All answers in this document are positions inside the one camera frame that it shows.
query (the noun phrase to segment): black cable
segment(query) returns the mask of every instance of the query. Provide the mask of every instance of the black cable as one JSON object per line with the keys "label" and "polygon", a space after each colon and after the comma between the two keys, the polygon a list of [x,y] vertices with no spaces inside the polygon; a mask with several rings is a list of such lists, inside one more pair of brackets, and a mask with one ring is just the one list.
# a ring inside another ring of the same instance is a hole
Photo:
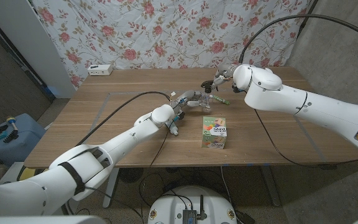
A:
{"label": "black cable", "polygon": [[155,157],[154,157],[154,159],[153,159],[152,163],[150,164],[150,167],[149,167],[149,168],[151,168],[151,167],[152,167],[153,162],[156,160],[156,158],[157,158],[157,157],[158,157],[158,155],[160,154],[161,149],[162,149],[162,146],[164,145],[165,140],[167,140],[168,133],[170,132],[170,128],[171,128],[171,125],[173,124],[173,122],[174,122],[174,121],[172,121],[172,122],[171,122],[171,124],[169,125],[169,127],[168,127],[168,131],[167,131],[167,134],[165,135],[165,138],[164,138],[164,141],[162,142],[161,147],[160,147],[160,149],[158,150],[157,155],[155,155]]}
{"label": "black cable", "polygon": [[87,212],[88,212],[88,215],[91,215],[90,210],[87,209],[87,208],[82,208],[82,209],[80,209],[78,212],[75,213],[75,215],[79,214],[79,213],[82,212],[82,211],[87,211]]}
{"label": "black cable", "polygon": [[325,20],[328,20],[328,21],[332,21],[332,22],[336,22],[340,25],[344,25],[356,32],[358,32],[358,27],[355,26],[355,25],[352,25],[348,22],[345,22],[345,21],[342,21],[340,19],[336,19],[336,18],[333,18],[333,17],[329,17],[329,16],[324,16],[324,15],[317,15],[317,14],[305,14],[305,15],[294,15],[294,16],[285,16],[285,17],[282,17],[282,18],[279,18],[279,19],[276,19],[272,22],[269,22],[266,26],[264,26],[263,28],[261,28],[255,35],[253,35],[251,37],[251,39],[249,39],[248,43],[246,43],[246,45],[244,46],[244,49],[242,49],[242,52],[241,52],[241,55],[240,55],[240,58],[239,58],[239,64],[241,65],[242,64],[242,61],[244,59],[244,54],[246,53],[246,50],[248,48],[248,46],[251,44],[251,42],[260,34],[262,33],[265,29],[267,29],[268,27],[270,27],[271,25],[277,23],[277,22],[281,22],[281,21],[284,21],[284,20],[287,20],[287,19],[296,19],[296,18],[319,18],[319,19],[325,19]]}
{"label": "black cable", "polygon": [[175,197],[178,197],[178,198],[180,198],[180,199],[183,197],[183,198],[189,200],[189,202],[190,202],[190,207],[191,207],[191,209],[193,209],[193,202],[192,202],[188,197],[186,197],[186,196],[177,195],[177,194],[163,194],[163,195],[159,196],[159,198],[160,198],[160,197],[164,197],[164,196],[175,196]]}
{"label": "black cable", "polygon": [[121,205],[124,205],[126,206],[127,208],[131,209],[132,211],[136,212],[136,214],[140,217],[140,219],[142,220],[142,223],[144,224],[144,221],[143,221],[143,216],[134,208],[132,208],[131,206],[125,204],[124,202],[121,202],[115,198],[113,198],[112,196],[106,194],[105,192],[103,192],[102,190],[99,190],[99,189],[96,189],[96,188],[93,188],[93,187],[85,187],[86,189],[90,189],[90,190],[94,190],[94,191],[97,191],[97,192],[100,192],[101,194],[105,195],[106,197],[110,198],[111,200],[121,204]]}
{"label": "black cable", "polygon": [[72,210],[71,207],[70,207],[70,200],[68,200],[68,201],[66,202],[66,205],[67,205],[68,211],[70,211],[70,214],[71,214],[71,215],[74,215],[74,212],[73,212],[73,210]]}
{"label": "black cable", "polygon": [[110,119],[114,114],[117,113],[117,111],[119,111],[121,108],[123,108],[129,102],[131,102],[132,100],[134,100],[134,99],[136,99],[136,98],[138,98],[138,97],[140,97],[142,95],[146,95],[146,94],[150,94],[150,93],[161,94],[161,95],[165,96],[170,101],[169,96],[167,94],[165,94],[165,93],[162,93],[162,92],[147,91],[147,92],[144,92],[144,93],[139,93],[138,95],[132,97],[130,100],[128,100],[127,102],[125,102],[124,104],[119,106],[116,110],[114,110],[106,119],[104,119],[102,122],[100,122],[100,124],[98,124],[95,128],[93,128],[83,139],[81,139],[76,146],[79,146],[80,144],[83,144],[98,128],[100,128],[100,126],[102,126],[108,119]]}
{"label": "black cable", "polygon": [[337,166],[337,165],[348,164],[348,163],[351,163],[351,162],[358,162],[358,159],[353,159],[353,160],[344,161],[344,162],[337,162],[337,163],[317,164],[316,166],[309,166],[309,165],[304,165],[304,164],[297,163],[297,162],[295,162],[295,161],[293,161],[293,160],[287,158],[286,156],[284,156],[284,155],[280,152],[280,150],[278,150],[277,146],[276,146],[276,145],[274,144],[274,142],[273,142],[272,137],[270,137],[269,132],[267,131],[267,129],[266,129],[266,127],[265,127],[265,125],[264,125],[262,119],[260,118],[260,116],[259,116],[259,114],[258,114],[258,111],[255,110],[255,113],[256,113],[256,115],[258,116],[260,123],[261,123],[262,126],[264,127],[265,132],[266,132],[266,134],[267,134],[267,137],[270,139],[270,142],[273,144],[273,147],[276,149],[276,151],[277,151],[284,159],[288,160],[289,162],[292,162],[293,164],[296,164],[296,165],[298,165],[298,166],[308,167],[308,168],[322,168],[322,169],[324,169],[324,167],[335,167],[335,166]]}
{"label": "black cable", "polygon": [[[180,200],[185,204],[185,209],[187,210],[187,205],[186,205],[186,203],[185,203],[185,201],[178,195],[178,194],[176,194],[172,189],[170,190],[170,191],[172,191],[172,193],[174,194],[174,195],[176,195],[177,197],[179,197],[180,198]],[[193,209],[193,203],[191,202],[191,200],[190,199],[188,199],[187,198],[187,200],[189,200],[189,202],[190,202],[190,205],[191,205],[191,210]]]}
{"label": "black cable", "polygon": [[140,195],[142,201],[143,201],[147,206],[149,206],[149,207],[151,207],[151,205],[150,205],[148,202],[146,202],[146,199],[143,197],[142,192],[141,192],[141,190],[140,190],[140,186],[142,185],[142,182],[143,182],[143,181],[145,182],[146,178],[150,177],[151,175],[158,175],[158,176],[161,178],[161,181],[162,181],[163,186],[165,187],[164,179],[163,179],[162,176],[161,176],[160,174],[158,174],[158,173],[151,173],[151,174],[149,174],[149,175],[146,175],[146,176],[139,182],[139,188],[138,188],[138,190],[139,190],[139,195]]}

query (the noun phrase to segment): power strip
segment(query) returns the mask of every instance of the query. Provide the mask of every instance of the power strip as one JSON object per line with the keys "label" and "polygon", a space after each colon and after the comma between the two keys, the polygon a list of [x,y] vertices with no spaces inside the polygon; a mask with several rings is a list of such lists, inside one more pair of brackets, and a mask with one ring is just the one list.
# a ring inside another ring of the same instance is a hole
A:
{"label": "power strip", "polygon": [[90,65],[88,73],[90,75],[110,75],[112,72],[112,65]]}

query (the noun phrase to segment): juice box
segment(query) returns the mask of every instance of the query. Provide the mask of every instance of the juice box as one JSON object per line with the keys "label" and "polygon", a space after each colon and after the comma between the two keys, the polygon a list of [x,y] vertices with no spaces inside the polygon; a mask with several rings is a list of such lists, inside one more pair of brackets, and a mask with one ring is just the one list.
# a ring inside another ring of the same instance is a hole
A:
{"label": "juice box", "polygon": [[201,147],[223,149],[226,138],[226,119],[205,116],[203,120],[203,142]]}

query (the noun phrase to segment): fabric backdrop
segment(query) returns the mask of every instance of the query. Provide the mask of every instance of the fabric backdrop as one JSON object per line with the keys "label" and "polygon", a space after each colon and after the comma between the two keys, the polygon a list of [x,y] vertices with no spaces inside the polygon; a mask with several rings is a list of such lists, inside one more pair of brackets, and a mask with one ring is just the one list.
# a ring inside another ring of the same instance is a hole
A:
{"label": "fabric backdrop", "polygon": [[[304,14],[308,0],[33,0],[71,83],[91,64],[114,69],[216,67],[237,63],[260,28]],[[273,25],[247,49],[244,63],[281,66],[301,19]]]}

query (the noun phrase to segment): robotic arm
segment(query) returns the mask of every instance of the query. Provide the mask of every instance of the robotic arm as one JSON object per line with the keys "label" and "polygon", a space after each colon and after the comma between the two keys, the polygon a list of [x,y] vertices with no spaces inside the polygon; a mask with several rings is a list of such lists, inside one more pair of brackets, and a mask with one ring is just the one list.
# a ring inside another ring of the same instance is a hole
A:
{"label": "robotic arm", "polygon": [[280,77],[268,68],[253,65],[221,65],[206,92],[233,80],[233,91],[245,91],[244,99],[257,110],[293,114],[328,128],[358,147],[358,105],[299,90],[282,84]]}
{"label": "robotic arm", "polygon": [[93,192],[85,187],[98,188],[118,161],[174,117],[174,109],[163,105],[104,144],[74,147],[54,160],[48,171],[0,185],[0,215],[51,215],[70,198],[85,198]]}

